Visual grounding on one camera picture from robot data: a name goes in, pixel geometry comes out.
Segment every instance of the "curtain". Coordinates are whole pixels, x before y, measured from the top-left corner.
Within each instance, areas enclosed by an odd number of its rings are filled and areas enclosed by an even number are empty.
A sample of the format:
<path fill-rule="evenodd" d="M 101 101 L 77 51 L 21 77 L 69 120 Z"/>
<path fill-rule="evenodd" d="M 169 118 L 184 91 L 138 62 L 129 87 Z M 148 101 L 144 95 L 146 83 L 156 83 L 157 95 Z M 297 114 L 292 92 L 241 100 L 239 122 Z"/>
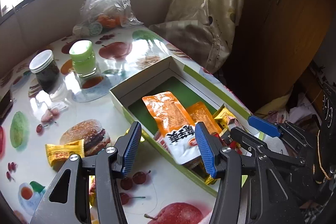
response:
<path fill-rule="evenodd" d="M 229 56 L 244 0 L 172 0 L 164 23 L 150 29 L 211 73 Z"/>

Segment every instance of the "wall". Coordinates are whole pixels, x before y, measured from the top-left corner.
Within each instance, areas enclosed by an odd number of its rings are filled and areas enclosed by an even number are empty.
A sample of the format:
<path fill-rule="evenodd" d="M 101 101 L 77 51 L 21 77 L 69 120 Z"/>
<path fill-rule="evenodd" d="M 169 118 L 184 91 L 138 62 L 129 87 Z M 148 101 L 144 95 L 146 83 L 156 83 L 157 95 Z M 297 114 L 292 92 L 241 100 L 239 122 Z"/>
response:
<path fill-rule="evenodd" d="M 314 56 L 315 63 L 322 69 L 327 80 L 336 83 L 336 13 L 322 44 Z"/>
<path fill-rule="evenodd" d="M 130 0 L 146 26 L 164 22 L 171 0 Z M 0 77 L 34 51 L 72 33 L 85 0 L 34 0 L 0 25 Z"/>

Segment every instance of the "metal screw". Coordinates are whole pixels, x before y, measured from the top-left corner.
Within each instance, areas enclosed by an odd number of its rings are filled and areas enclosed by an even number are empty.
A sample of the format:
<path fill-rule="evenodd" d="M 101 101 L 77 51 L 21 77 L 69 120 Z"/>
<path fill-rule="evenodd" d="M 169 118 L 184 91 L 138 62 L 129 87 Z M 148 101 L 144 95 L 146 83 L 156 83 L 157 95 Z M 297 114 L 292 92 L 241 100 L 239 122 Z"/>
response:
<path fill-rule="evenodd" d="M 265 160 L 265 159 L 267 158 L 267 156 L 266 156 L 265 154 L 260 154 L 260 155 L 259 155 L 259 158 L 260 158 L 261 160 Z"/>
<path fill-rule="evenodd" d="M 224 147 L 222 148 L 222 152 L 224 152 L 224 153 L 230 153 L 230 152 L 231 152 L 231 148 L 230 148 L 230 147 L 227 147 L 227 146 L 224 146 Z"/>
<path fill-rule="evenodd" d="M 113 146 L 110 146 L 110 147 L 108 147 L 107 149 L 106 149 L 106 153 L 114 153 L 116 151 L 116 149 L 115 149 L 115 147 L 113 147 Z"/>
<path fill-rule="evenodd" d="M 71 156 L 70 156 L 70 160 L 71 161 L 75 161 L 75 160 L 78 160 L 78 155 L 77 154 L 72 154 Z"/>

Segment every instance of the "hamburger print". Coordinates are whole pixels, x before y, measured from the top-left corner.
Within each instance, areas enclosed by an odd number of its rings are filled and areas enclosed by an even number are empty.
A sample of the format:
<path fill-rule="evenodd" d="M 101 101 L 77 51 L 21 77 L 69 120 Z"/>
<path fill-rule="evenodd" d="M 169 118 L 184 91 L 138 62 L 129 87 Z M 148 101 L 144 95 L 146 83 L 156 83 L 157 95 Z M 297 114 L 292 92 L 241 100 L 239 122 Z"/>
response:
<path fill-rule="evenodd" d="M 59 144 L 78 141 L 84 139 L 85 156 L 92 156 L 104 149 L 110 143 L 110 136 L 97 120 L 85 120 L 67 130 Z"/>

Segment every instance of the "wire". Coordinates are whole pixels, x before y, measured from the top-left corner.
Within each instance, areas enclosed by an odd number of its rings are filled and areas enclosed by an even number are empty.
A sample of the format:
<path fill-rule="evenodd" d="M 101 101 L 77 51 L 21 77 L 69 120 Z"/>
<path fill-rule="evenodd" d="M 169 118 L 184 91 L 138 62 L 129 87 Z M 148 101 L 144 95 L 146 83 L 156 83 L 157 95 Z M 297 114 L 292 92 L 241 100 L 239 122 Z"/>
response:
<path fill-rule="evenodd" d="M 319 155 L 320 168 L 321 168 L 323 174 L 325 175 L 325 177 L 327 178 L 327 180 L 331 180 L 331 178 L 327 175 L 327 173 L 325 172 L 325 170 L 323 169 L 322 164 L 321 164 L 319 136 L 320 136 L 320 130 L 319 130 L 319 133 L 317 134 L 317 153 Z"/>

